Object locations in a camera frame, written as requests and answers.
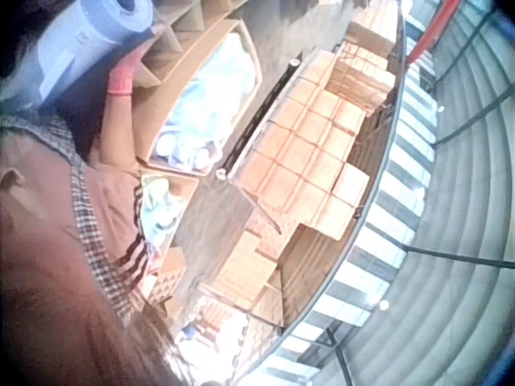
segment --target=wooden shelf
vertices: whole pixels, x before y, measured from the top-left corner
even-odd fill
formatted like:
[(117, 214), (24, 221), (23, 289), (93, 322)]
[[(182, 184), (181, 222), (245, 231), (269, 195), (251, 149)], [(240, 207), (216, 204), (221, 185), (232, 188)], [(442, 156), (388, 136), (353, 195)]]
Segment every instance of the wooden shelf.
[(243, 4), (245, 4), (248, 1), (249, 0), (230, 0), (231, 6), (232, 6), (232, 10), (238, 9), (239, 7), (241, 7)]
[(143, 57), (145, 68), (136, 75), (136, 87), (150, 88), (164, 82), (202, 36), (227, 17), (228, 2), (230, 0), (154, 0), (155, 19), (169, 27)]
[[(156, 88), (140, 88), (135, 91), (133, 123), (136, 154), (146, 167), (183, 173), (181, 170), (168, 165), (165, 161), (150, 159), (150, 156), (164, 122), (190, 79), (211, 58), (213, 52), (221, 45), (227, 35), (233, 31), (241, 35), (244, 49), (251, 55), (256, 68), (256, 85), (250, 94), (242, 98), (240, 111), (233, 119), (233, 127), (239, 122), (249, 107), (262, 83), (262, 72), (258, 55), (243, 22), (228, 19), (222, 20), (210, 28), (209, 34), (203, 34), (198, 38), (180, 58), (177, 57), (173, 62), (169, 61), (169, 68), (158, 70), (163, 72), (170, 71), (161, 85)], [(225, 138), (220, 142), (220, 149), (227, 139)], [(212, 166), (203, 170), (195, 170), (192, 174), (206, 175), (211, 169)]]
[(166, 24), (173, 24), (187, 13), (196, 0), (154, 0), (157, 19)]
[(183, 219), (184, 212), (186, 211), (187, 206), (192, 200), (193, 194), (195, 193), (196, 188), (199, 186), (199, 179), (195, 177), (187, 176), (187, 175), (178, 175), (171, 173), (163, 173), (160, 170), (155, 170), (148, 167), (142, 167), (142, 177), (144, 179), (161, 179), (165, 178), (168, 180), (170, 184), (170, 193), (175, 196), (180, 196), (186, 202), (186, 206), (184, 211), (178, 218), (179, 223), (175, 228), (175, 231), (170, 235), (167, 235), (164, 242), (161, 244), (159, 251), (161, 252), (161, 256), (166, 256), (168, 250), (171, 247), (171, 242), (174, 239), (175, 233), (177, 232), (177, 228), (180, 226), (180, 221)]

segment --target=red glove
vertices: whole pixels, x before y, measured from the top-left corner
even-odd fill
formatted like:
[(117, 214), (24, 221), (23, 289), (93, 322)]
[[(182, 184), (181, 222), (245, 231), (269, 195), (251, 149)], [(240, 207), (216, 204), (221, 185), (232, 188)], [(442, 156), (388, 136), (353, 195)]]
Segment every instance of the red glove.
[(109, 73), (107, 93), (109, 95), (123, 96), (132, 94), (132, 82), (142, 57), (150, 49), (154, 41), (163, 33), (164, 26), (152, 27), (154, 38), (136, 47), (124, 56)]

